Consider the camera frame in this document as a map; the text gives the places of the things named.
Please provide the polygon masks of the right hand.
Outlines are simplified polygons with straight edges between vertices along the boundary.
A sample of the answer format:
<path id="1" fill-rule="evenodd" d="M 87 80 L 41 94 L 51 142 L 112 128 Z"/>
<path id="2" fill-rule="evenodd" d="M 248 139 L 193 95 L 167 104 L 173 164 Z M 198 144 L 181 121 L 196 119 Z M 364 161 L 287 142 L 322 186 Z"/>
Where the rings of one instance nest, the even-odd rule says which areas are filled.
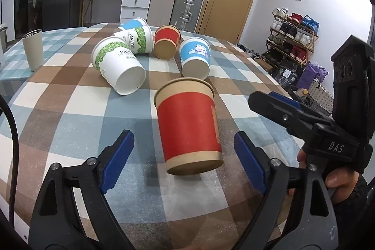
<path id="1" fill-rule="evenodd" d="M 348 168 L 339 168 L 333 170 L 327 175 L 325 185 L 327 188 L 335 188 L 331 199 L 333 202 L 342 202 L 346 200 L 354 190 L 359 181 L 360 174 Z"/>

